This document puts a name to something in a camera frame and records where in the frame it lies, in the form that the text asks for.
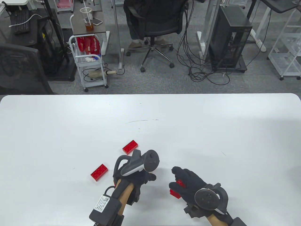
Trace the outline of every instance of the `plastic bag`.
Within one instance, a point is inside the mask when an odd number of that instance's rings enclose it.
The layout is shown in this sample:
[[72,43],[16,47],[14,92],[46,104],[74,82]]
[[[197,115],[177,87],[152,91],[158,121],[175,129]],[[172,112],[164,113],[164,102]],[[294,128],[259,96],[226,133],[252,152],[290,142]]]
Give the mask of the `plastic bag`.
[[85,52],[87,55],[95,54],[101,56],[100,43],[95,36],[77,37],[77,43],[80,52]]

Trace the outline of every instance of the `keyboard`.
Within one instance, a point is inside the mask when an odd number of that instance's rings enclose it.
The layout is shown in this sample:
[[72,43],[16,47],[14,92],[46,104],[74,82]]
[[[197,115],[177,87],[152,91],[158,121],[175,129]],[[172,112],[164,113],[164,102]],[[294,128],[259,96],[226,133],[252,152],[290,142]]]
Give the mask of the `keyboard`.
[[[12,25],[13,24],[21,24],[21,23],[27,21],[29,18],[30,18],[30,16],[29,16],[28,9],[16,11],[10,15]],[[30,31],[30,21],[28,21],[27,23],[24,23],[22,25],[13,26],[12,29],[13,29],[13,32],[15,35],[27,33]]]

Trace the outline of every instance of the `label sticker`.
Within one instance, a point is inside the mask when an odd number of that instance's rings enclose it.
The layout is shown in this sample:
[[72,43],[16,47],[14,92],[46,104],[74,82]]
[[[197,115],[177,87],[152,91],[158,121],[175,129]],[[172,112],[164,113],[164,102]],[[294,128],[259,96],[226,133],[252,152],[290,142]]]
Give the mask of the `label sticker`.
[[96,204],[96,206],[94,207],[94,209],[98,212],[103,212],[106,205],[108,204],[110,198],[109,197],[106,197],[104,195],[102,195],[98,201],[98,203]]

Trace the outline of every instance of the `white rack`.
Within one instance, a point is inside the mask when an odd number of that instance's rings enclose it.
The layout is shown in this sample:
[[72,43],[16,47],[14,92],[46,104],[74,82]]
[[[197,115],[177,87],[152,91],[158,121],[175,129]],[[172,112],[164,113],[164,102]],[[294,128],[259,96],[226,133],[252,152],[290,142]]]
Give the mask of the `white rack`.
[[57,4],[59,3],[60,0],[58,0],[58,1],[53,0],[53,1],[54,1],[55,8],[57,10],[57,14],[60,14],[60,12],[64,12],[64,11],[71,11],[71,13],[73,13],[75,0],[69,0],[70,7],[65,7],[65,8],[59,8],[57,6]]
[[296,11],[291,13],[267,58],[279,73],[280,80],[284,76],[301,79],[301,65],[297,61],[297,57],[301,56],[301,26],[288,25]]
[[[95,34],[85,34],[85,35],[72,35],[69,38],[69,46],[77,67],[77,71],[79,73],[80,76],[80,80],[82,83],[82,87],[84,88],[85,92],[88,92],[87,87],[93,87],[93,86],[100,86],[100,85],[104,85],[105,88],[108,88],[107,85],[107,79],[106,76],[104,74],[104,62],[102,61],[102,57],[95,55],[95,54],[90,54],[87,55],[83,52],[81,52],[78,48],[78,44],[77,44],[77,40],[75,40],[75,43],[72,44],[72,39],[77,38],[77,37],[85,37],[85,36],[95,36],[97,38],[97,36]],[[88,76],[90,71],[94,71],[95,69],[101,69],[101,74],[102,74],[102,78],[98,78],[98,79],[93,79],[91,81],[89,81],[88,79],[90,79]]]

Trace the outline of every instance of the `chair base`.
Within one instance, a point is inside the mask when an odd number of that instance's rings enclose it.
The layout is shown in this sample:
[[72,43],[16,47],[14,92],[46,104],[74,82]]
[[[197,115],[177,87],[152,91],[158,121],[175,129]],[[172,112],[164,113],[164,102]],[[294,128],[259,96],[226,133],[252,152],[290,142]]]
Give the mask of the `chair base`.
[[154,50],[156,52],[158,52],[161,56],[165,57],[165,59],[167,59],[168,61],[170,61],[170,65],[169,65],[170,68],[174,68],[175,67],[175,65],[172,63],[172,60],[158,49],[158,48],[161,48],[161,47],[164,47],[164,46],[169,46],[169,50],[172,51],[174,49],[173,48],[173,43],[155,45],[154,41],[155,41],[155,37],[151,37],[149,45],[140,46],[140,47],[136,47],[136,48],[129,48],[128,51],[127,51],[127,53],[126,53],[127,56],[130,56],[131,55],[130,51],[135,51],[135,50],[140,50],[140,49],[148,49],[148,52],[147,52],[147,54],[146,54],[146,56],[145,56],[145,58],[144,58],[144,60],[143,60],[143,62],[141,64],[141,68],[140,68],[141,72],[145,72],[145,68],[143,67],[143,65],[144,65],[144,63],[145,63],[145,61],[146,61],[149,53],[151,51],[154,51]]

